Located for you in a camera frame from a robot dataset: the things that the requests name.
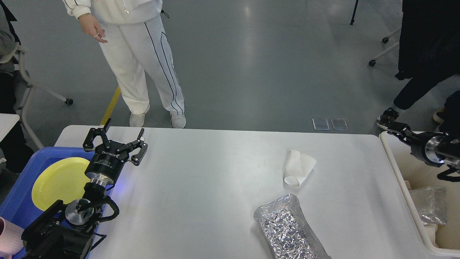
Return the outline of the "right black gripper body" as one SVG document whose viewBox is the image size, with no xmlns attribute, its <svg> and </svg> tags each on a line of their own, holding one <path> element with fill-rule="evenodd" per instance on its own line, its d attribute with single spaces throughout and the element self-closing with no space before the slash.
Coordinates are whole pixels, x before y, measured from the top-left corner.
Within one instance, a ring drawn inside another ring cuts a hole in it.
<svg viewBox="0 0 460 259">
<path fill-rule="evenodd" d="M 444 165 L 444 159 L 439 158 L 435 147 L 447 137 L 447 134 L 440 132 L 413 132 L 411 143 L 411 154 L 429 166 L 440 167 Z"/>
</svg>

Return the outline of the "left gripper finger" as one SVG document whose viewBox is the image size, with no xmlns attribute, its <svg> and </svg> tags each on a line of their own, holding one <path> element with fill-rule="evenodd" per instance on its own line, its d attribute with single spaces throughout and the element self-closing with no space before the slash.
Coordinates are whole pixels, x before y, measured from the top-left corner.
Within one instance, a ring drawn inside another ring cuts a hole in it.
<svg viewBox="0 0 460 259">
<path fill-rule="evenodd" d="M 122 144 L 117 148 L 118 160 L 122 163 L 131 162 L 139 166 L 147 149 L 148 144 L 143 140 L 144 128 L 141 128 L 136 140 Z"/>
<path fill-rule="evenodd" d="M 94 139 L 98 136 L 102 139 L 102 146 L 105 148 L 105 150 L 109 151 L 111 149 L 110 140 L 108 139 L 106 134 L 110 128 L 110 121 L 111 118 L 108 118 L 108 120 L 102 128 L 90 128 L 82 144 L 84 151 L 95 151 L 93 142 Z"/>
</svg>

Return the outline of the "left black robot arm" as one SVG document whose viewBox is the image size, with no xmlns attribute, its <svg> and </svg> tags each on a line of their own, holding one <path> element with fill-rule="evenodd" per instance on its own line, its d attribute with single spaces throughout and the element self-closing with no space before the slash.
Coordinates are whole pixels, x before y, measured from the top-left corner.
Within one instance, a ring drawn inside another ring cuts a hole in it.
<svg viewBox="0 0 460 259">
<path fill-rule="evenodd" d="M 118 205 L 108 195 L 115 187 L 127 162 L 140 165 L 148 144 L 143 140 L 144 128 L 129 143 L 108 139 L 110 122 L 102 128 L 91 128 L 83 142 L 84 151 L 94 151 L 85 168 L 89 179 L 84 193 L 69 203 L 56 200 L 22 234 L 25 259 L 85 259 L 106 235 L 94 241 L 100 223 L 115 219 Z"/>
</svg>

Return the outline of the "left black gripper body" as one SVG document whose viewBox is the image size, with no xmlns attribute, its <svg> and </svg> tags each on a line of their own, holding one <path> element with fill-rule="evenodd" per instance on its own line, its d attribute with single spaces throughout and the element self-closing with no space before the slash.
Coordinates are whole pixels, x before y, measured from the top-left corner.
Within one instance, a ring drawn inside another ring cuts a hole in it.
<svg viewBox="0 0 460 259">
<path fill-rule="evenodd" d="M 85 175 L 89 179 L 102 180 L 105 184 L 115 184 L 129 154 L 126 150 L 120 154 L 116 153 L 123 143 L 110 140 L 109 145 L 108 150 L 103 143 L 95 148 L 95 154 L 85 170 Z"/>
</svg>

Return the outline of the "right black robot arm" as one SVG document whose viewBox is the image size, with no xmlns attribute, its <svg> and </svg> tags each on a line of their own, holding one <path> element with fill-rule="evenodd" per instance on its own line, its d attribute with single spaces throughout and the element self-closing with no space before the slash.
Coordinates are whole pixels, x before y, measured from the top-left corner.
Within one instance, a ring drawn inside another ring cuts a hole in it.
<svg viewBox="0 0 460 259">
<path fill-rule="evenodd" d="M 384 122 L 384 129 L 399 141 L 410 147 L 411 155 L 425 164 L 434 167 L 446 165 L 447 169 L 437 178 L 443 181 L 459 182 L 460 147 L 459 139 L 447 133 L 411 131 L 408 124 L 401 122 Z"/>
</svg>

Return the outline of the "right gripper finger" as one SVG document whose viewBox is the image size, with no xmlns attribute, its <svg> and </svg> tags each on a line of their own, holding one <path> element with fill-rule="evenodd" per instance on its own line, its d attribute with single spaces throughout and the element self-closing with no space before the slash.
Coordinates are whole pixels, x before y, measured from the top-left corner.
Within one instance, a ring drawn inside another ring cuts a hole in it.
<svg viewBox="0 0 460 259">
<path fill-rule="evenodd" d="M 389 134 L 396 136 L 401 142 L 409 146 L 417 141 L 416 134 L 411 131 L 411 128 L 408 124 L 393 121 L 386 122 L 385 126 L 386 131 L 388 131 Z"/>
</svg>

